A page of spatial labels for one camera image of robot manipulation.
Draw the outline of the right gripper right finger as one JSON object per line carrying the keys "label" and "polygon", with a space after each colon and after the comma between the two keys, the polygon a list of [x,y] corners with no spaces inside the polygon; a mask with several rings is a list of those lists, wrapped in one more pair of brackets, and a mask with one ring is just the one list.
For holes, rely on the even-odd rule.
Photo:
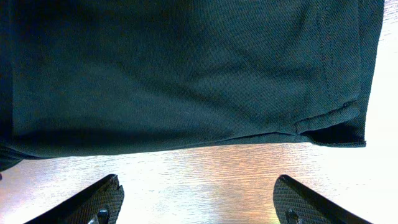
{"label": "right gripper right finger", "polygon": [[288,175],[276,180],[273,204],[282,224],[371,224]]}

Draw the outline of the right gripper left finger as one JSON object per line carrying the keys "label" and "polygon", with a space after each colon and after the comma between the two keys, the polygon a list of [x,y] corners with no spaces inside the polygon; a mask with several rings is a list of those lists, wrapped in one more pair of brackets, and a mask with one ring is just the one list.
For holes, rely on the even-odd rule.
{"label": "right gripper left finger", "polygon": [[113,224],[123,201],[124,189],[118,176],[110,174],[27,224]]}

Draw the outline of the black polo shirt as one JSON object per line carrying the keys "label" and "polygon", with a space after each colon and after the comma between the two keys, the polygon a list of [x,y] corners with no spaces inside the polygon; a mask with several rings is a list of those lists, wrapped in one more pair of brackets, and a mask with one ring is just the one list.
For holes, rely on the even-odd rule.
{"label": "black polo shirt", "polygon": [[310,142],[363,147],[380,0],[1,2],[1,169]]}

